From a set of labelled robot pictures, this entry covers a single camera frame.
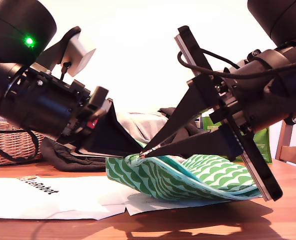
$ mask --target wooden chair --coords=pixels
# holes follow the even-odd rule
[[[286,123],[282,121],[276,152],[276,159],[296,164],[296,146],[289,146],[292,134],[292,127],[293,126],[286,125]]]

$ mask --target dark gray cloth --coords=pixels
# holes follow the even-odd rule
[[[63,172],[105,172],[106,159],[100,157],[76,157],[53,140],[44,138],[40,151],[45,160]]]

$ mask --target black cable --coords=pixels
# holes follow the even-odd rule
[[[273,75],[278,72],[284,72],[288,71],[291,69],[296,69],[296,63],[289,64],[287,66],[282,66],[279,68],[274,68],[274,69],[269,69],[266,71],[262,72],[256,72],[256,73],[249,73],[249,74],[233,74],[233,73],[226,73],[226,72],[219,72],[219,71],[212,71],[204,67],[200,66],[194,66],[191,64],[186,63],[181,59],[182,52],[179,52],[177,55],[178,61],[180,62],[181,65],[185,66],[186,68],[201,72],[202,74],[206,75],[213,75],[216,77],[221,77],[221,78],[228,78],[228,79],[255,79],[255,78],[260,78],[264,77],[267,75]]]
[[[230,64],[230,65],[233,66],[235,69],[239,69],[239,68],[240,68],[237,64],[235,64],[234,62],[230,61],[229,59],[226,59],[226,58],[224,58],[224,57],[222,57],[222,56],[219,56],[219,55],[217,55],[217,54],[215,54],[215,53],[213,53],[213,52],[210,52],[210,51],[208,51],[208,50],[206,50],[206,49],[203,49],[203,48],[201,49],[201,51],[202,51],[204,54],[207,54],[207,55],[209,55],[209,56],[212,56],[212,57],[214,57],[214,58],[216,58],[216,59],[219,59],[219,60],[221,60],[221,61],[224,61],[224,62]]]
[[[32,155],[28,158],[24,158],[24,157],[14,158],[11,155],[7,154],[6,152],[4,152],[3,150],[0,149],[0,156],[4,157],[12,162],[17,162],[17,163],[24,163],[24,162],[28,162],[28,161],[33,160],[38,155],[38,152],[39,152],[39,140],[38,140],[37,136],[35,136],[35,134],[32,131],[25,130],[25,129],[0,130],[0,134],[15,134],[15,133],[24,133],[24,132],[27,132],[31,137],[31,140],[32,140],[34,147],[35,147],[34,155]]]

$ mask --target green patterned pouch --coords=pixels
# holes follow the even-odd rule
[[[163,200],[248,200],[260,192],[247,168],[216,155],[193,155],[183,163],[168,156],[108,157],[109,179]]]

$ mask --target white wall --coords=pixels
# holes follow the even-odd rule
[[[97,50],[75,78],[110,90],[118,112],[175,107],[190,70],[176,59],[177,28],[188,25],[202,48],[238,62],[254,49],[273,49],[246,0],[40,0],[57,23],[51,45],[80,26]],[[215,70],[227,64],[209,58]],[[275,155],[281,123],[271,127]]]

